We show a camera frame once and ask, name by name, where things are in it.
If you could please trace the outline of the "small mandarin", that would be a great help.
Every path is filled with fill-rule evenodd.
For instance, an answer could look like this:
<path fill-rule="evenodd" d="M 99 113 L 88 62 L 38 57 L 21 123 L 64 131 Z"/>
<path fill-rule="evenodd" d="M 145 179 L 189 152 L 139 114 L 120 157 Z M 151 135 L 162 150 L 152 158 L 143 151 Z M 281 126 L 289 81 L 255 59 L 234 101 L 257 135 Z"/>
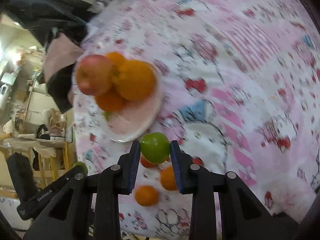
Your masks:
<path fill-rule="evenodd" d="M 159 201 L 159 192 L 150 185 L 139 186 L 135 190 L 135 200 L 140 206 L 152 206 Z"/>
<path fill-rule="evenodd" d="M 162 187 L 168 191 L 176 191 L 176 181 L 172 166 L 166 167 L 160 173 L 160 183 Z"/>

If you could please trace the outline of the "small red tomato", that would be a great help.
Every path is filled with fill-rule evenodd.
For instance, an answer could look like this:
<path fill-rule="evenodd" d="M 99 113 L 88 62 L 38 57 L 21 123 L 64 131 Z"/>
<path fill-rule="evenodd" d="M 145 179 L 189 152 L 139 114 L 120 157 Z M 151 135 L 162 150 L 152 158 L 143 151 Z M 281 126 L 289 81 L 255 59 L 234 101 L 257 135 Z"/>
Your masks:
<path fill-rule="evenodd" d="M 194 157 L 193 158 L 193 163 L 196 164 L 196 165 L 199 165 L 199 166 L 204 166 L 203 161 L 199 157 Z"/>
<path fill-rule="evenodd" d="M 144 156 L 141 156 L 141 158 L 140 158 L 140 163 L 141 163 L 141 165 L 142 165 L 143 167 L 145 167 L 145 168 L 153 168 L 153 167 L 156 166 L 155 164 L 152 164 L 152 163 L 148 162 L 148 161 L 144 158 Z"/>

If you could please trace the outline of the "green fruit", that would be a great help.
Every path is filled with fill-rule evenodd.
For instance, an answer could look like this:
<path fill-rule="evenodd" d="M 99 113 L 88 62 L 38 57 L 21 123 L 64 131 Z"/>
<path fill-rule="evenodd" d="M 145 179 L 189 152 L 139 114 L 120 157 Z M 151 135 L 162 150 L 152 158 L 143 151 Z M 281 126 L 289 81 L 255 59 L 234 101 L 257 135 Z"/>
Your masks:
<path fill-rule="evenodd" d="M 170 142 L 163 133 L 146 134 L 140 141 L 140 150 L 149 163 L 158 165 L 165 162 L 169 157 Z"/>
<path fill-rule="evenodd" d="M 75 162 L 75 163 L 72 165 L 72 168 L 74 168 L 74 167 L 81 167 L 83 173 L 84 173 L 85 175 L 88 175 L 88 168 L 87 168 L 87 166 L 86 166 L 85 163 L 83 163 L 83 162 L 81 162 L 81 161 L 77 161 L 77 162 Z"/>

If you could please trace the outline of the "wooden rack furniture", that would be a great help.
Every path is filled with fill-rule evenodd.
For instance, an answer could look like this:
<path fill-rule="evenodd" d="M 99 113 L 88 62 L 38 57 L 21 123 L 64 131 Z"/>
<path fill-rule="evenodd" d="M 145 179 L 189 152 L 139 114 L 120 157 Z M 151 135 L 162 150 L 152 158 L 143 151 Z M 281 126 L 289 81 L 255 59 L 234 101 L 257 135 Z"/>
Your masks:
<path fill-rule="evenodd" d="M 10 147 L 1 141 L 1 196 L 17 198 L 7 166 L 7 159 L 14 153 L 28 158 L 38 189 L 47 187 L 69 171 L 76 162 L 75 142 L 62 141 L 60 145 L 55 149 L 56 156 L 52 157 L 48 148 Z"/>

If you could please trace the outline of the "pink white ceramic plate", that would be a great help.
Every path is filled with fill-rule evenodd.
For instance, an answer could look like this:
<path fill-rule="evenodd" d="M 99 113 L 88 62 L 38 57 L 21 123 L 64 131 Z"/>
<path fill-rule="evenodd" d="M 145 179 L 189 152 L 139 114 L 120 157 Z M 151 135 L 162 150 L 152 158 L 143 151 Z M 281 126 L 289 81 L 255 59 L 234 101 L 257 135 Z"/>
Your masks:
<path fill-rule="evenodd" d="M 144 100 L 129 101 L 125 99 L 125 106 L 121 110 L 106 112 L 96 104 L 95 96 L 88 95 L 88 99 L 85 101 L 89 116 L 88 126 L 95 135 L 106 136 L 113 141 L 127 142 L 142 135 L 153 123 L 161 109 L 164 97 L 162 75 L 157 67 L 150 63 L 147 64 L 155 74 L 156 85 L 153 92 Z M 112 77 L 115 68 L 116 66 L 112 65 Z M 111 89 L 116 91 L 113 81 Z"/>

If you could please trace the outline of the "orange front left on plate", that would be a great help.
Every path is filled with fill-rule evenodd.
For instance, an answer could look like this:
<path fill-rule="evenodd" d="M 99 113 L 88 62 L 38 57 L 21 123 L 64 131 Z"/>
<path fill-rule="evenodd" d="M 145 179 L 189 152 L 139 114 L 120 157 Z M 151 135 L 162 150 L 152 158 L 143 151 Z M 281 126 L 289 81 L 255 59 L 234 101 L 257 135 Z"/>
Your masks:
<path fill-rule="evenodd" d="M 99 108 L 106 112 L 119 111 L 126 103 L 125 99 L 122 98 L 114 89 L 95 96 L 94 99 Z"/>

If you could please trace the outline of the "red apple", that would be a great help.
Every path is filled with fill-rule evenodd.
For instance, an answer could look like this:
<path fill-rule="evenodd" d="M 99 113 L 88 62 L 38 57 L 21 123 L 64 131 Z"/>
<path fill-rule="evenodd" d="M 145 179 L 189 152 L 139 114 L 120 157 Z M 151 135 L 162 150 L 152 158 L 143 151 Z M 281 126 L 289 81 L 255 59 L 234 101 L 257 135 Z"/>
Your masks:
<path fill-rule="evenodd" d="M 112 63 L 103 55 L 89 55 L 78 64 L 76 83 L 85 95 L 97 96 L 112 87 Z"/>

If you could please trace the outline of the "large bumpy orange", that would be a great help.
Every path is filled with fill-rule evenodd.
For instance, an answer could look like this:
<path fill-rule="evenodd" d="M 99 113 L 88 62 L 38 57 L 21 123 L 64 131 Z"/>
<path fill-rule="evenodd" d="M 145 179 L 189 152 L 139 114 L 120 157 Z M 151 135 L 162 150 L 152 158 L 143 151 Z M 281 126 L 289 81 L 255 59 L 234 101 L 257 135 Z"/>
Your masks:
<path fill-rule="evenodd" d="M 118 94 L 129 101 L 144 100 L 156 85 L 156 77 L 151 67 L 138 60 L 126 60 L 117 66 L 112 81 Z"/>

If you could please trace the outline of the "orange at plate back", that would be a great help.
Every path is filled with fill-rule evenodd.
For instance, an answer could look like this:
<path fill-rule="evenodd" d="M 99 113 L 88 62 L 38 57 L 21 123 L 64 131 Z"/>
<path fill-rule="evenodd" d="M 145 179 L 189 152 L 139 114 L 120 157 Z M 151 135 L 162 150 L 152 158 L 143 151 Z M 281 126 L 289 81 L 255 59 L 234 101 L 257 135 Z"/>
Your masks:
<path fill-rule="evenodd" d="M 105 56 L 111 61 L 114 66 L 121 66 L 126 61 L 125 57 L 121 53 L 116 51 L 107 53 Z"/>

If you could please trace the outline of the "pink kitty print bedsheet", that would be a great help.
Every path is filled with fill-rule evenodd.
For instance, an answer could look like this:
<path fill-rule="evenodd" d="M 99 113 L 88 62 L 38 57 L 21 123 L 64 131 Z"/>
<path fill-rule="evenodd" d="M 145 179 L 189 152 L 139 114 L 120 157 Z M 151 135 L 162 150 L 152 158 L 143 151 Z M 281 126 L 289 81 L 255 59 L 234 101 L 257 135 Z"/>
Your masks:
<path fill-rule="evenodd" d="M 113 0 L 85 54 L 156 66 L 161 132 L 299 224 L 319 190 L 319 33 L 299 0 Z"/>

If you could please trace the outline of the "black jacket on bed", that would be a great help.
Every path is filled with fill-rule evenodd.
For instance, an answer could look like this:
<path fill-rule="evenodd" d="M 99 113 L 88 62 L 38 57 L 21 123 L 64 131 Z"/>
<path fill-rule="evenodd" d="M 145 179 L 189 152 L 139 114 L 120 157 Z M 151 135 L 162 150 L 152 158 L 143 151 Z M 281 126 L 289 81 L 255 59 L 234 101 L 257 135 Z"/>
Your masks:
<path fill-rule="evenodd" d="M 2 11 L 46 47 L 60 33 L 80 44 L 94 16 L 90 7 L 82 0 L 9 0 Z"/>

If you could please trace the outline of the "grey striped cloth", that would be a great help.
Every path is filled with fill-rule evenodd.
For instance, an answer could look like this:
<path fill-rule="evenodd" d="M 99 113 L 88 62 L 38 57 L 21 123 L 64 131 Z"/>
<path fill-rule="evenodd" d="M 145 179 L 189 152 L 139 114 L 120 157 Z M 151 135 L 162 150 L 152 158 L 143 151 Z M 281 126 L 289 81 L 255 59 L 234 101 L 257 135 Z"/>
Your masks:
<path fill-rule="evenodd" d="M 94 0 L 87 11 L 94 14 L 102 12 L 113 0 Z"/>

